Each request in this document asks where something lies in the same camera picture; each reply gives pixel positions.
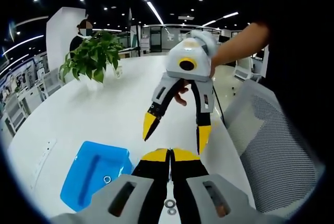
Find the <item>black sleeve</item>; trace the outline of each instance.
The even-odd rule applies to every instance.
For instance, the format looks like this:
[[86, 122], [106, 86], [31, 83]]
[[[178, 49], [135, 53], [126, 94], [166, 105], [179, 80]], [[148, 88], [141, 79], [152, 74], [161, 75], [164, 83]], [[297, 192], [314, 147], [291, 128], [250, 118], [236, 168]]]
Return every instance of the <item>black sleeve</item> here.
[[82, 39], [78, 36], [75, 36], [72, 41], [71, 44], [69, 46], [69, 51], [73, 51], [76, 48], [78, 48], [80, 46], [80, 44], [82, 43]]

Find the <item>finger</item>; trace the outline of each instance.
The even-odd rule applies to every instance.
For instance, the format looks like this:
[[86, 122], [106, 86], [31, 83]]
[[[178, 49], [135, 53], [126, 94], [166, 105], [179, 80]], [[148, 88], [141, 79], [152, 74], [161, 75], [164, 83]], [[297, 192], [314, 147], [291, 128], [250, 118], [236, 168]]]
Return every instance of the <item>finger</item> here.
[[184, 99], [182, 99], [179, 94], [175, 95], [174, 98], [175, 98], [177, 103], [180, 103], [183, 106], [187, 105], [187, 102]]
[[179, 93], [183, 94], [183, 93], [188, 92], [188, 91], [189, 91], [189, 89], [185, 87], [185, 88], [182, 88], [182, 89], [179, 91]]

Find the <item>gray mesh chair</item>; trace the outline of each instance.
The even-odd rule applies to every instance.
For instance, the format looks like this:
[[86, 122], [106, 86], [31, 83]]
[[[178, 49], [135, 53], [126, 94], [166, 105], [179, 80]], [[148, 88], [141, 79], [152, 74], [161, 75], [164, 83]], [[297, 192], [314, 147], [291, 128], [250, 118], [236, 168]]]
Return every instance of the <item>gray mesh chair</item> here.
[[21, 107], [19, 100], [16, 94], [12, 95], [7, 101], [5, 105], [5, 111], [8, 115], [8, 119], [12, 128], [15, 132], [22, 125], [22, 123], [27, 118], [23, 108]]
[[290, 218], [306, 201], [324, 165], [282, 113], [275, 94], [246, 80], [224, 113], [256, 209]]
[[43, 76], [43, 85], [46, 95], [49, 97], [55, 91], [62, 87], [62, 82], [59, 79], [58, 69], [54, 69]]

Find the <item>floor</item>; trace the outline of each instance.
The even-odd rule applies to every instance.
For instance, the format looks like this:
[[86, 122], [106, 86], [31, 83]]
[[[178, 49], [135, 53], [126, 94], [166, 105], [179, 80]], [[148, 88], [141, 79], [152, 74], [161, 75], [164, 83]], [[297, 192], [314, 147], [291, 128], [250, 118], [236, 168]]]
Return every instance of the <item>floor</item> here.
[[234, 67], [218, 66], [213, 77], [213, 85], [223, 111], [232, 102], [242, 85], [242, 82], [233, 76], [233, 71]]
[[160, 56], [160, 55], [167, 55], [169, 53], [168, 50], [164, 50], [162, 52], [159, 52], [159, 53], [147, 53], [147, 54], [144, 54], [143, 56]]

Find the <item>gray gripper housing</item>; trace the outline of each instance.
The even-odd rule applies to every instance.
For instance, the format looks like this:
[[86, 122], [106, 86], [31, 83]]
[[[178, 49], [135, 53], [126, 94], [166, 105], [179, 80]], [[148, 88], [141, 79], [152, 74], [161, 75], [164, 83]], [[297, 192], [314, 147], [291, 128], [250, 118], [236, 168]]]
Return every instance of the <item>gray gripper housing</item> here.
[[[285, 219], [265, 215], [248, 204], [247, 195], [220, 175], [206, 175], [187, 179], [194, 195], [202, 224], [277, 224]], [[106, 185], [93, 195], [91, 204], [76, 214], [61, 214], [51, 219], [55, 224], [137, 224], [145, 197], [153, 179], [122, 174], [117, 180]], [[228, 214], [219, 217], [207, 187], [217, 194]], [[112, 214], [111, 208], [120, 203], [119, 195], [131, 188], [119, 217]]]

